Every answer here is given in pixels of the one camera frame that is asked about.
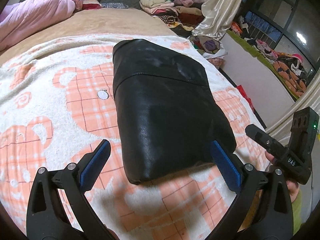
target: metal screw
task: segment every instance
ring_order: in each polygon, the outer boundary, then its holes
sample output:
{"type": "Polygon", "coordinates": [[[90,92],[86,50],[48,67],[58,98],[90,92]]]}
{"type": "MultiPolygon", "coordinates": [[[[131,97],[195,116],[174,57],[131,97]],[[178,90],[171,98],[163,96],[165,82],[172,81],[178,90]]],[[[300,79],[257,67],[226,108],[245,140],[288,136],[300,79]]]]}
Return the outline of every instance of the metal screw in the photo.
{"type": "Polygon", "coordinates": [[[70,163],[69,165],[68,165],[68,170],[73,170],[74,168],[76,167],[76,164],[75,163],[70,163]]]}
{"type": "Polygon", "coordinates": [[[282,174],[281,169],[276,169],[275,172],[276,172],[277,175],[281,175],[282,174]]]}
{"type": "Polygon", "coordinates": [[[45,172],[45,168],[44,167],[41,167],[39,170],[38,170],[39,174],[42,174],[45,172]]]}
{"type": "Polygon", "coordinates": [[[250,163],[247,163],[244,167],[245,167],[245,169],[247,171],[252,171],[253,170],[253,166],[250,163]]]}

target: cream curtain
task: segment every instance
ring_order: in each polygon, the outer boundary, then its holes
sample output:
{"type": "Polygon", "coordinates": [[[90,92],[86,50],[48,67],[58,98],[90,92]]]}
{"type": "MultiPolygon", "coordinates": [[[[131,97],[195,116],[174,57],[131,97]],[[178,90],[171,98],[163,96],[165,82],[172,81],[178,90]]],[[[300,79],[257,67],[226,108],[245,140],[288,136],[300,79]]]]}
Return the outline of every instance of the cream curtain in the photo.
{"type": "Polygon", "coordinates": [[[241,0],[208,0],[202,5],[205,19],[193,31],[193,35],[209,36],[220,40],[230,28],[241,0]]]}
{"type": "Polygon", "coordinates": [[[290,128],[292,124],[293,113],[310,106],[317,114],[320,114],[320,71],[313,78],[307,91],[294,103],[288,113],[271,127],[266,129],[270,136],[278,140],[283,145],[289,142],[290,128]]]}

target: orange patterned cloth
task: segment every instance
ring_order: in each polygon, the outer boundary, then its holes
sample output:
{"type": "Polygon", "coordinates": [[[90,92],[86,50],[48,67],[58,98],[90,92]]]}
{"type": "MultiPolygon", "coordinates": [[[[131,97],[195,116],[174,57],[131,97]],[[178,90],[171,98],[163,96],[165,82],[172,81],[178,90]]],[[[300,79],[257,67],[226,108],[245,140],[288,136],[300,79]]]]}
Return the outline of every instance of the orange patterned cloth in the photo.
{"type": "MultiPolygon", "coordinates": [[[[119,41],[133,38],[200,62],[213,97],[234,131],[235,153],[259,170],[267,167],[264,150],[245,135],[250,123],[261,127],[248,103],[189,41],[120,34],[59,38],[33,47],[0,68],[0,115],[5,120],[0,123],[0,201],[23,232],[38,168],[63,169],[92,152],[103,138],[111,143],[111,156],[85,196],[121,240],[205,239],[233,201],[235,194],[214,165],[138,186],[128,182],[112,92],[112,49],[119,41]]],[[[65,193],[60,195],[71,224],[80,229],[65,193]]]]}

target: ceiling light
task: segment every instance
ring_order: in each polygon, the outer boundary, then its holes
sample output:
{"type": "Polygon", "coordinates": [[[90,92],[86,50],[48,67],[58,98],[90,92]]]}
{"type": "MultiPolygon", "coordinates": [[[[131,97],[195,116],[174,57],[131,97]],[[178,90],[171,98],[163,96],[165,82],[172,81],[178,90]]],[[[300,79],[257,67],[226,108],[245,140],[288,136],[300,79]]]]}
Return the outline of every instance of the ceiling light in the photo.
{"type": "Polygon", "coordinates": [[[297,37],[302,41],[302,43],[307,44],[307,40],[302,36],[302,34],[296,32],[297,37]]]}

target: hand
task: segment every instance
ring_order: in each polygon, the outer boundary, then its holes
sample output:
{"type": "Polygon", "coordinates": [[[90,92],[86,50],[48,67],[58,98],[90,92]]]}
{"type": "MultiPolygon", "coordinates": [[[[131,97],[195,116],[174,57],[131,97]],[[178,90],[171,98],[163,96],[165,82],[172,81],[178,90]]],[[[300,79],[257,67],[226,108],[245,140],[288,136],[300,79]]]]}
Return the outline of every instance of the hand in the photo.
{"type": "Polygon", "coordinates": [[[109,230],[109,232],[112,234],[112,236],[113,236],[116,240],[120,240],[119,237],[116,235],[116,233],[115,233],[114,231],[112,231],[112,230],[109,229],[109,228],[107,228],[107,229],[109,230]]]}
{"type": "MultiPolygon", "coordinates": [[[[271,155],[270,153],[268,153],[267,151],[264,152],[266,158],[272,163],[275,164],[275,157],[273,155],[271,155]]],[[[299,193],[299,184],[298,182],[296,182],[294,179],[287,179],[287,187],[289,190],[289,195],[290,195],[290,199],[291,199],[291,203],[293,201],[295,201],[295,199],[297,198],[297,195],[299,193]]]]}

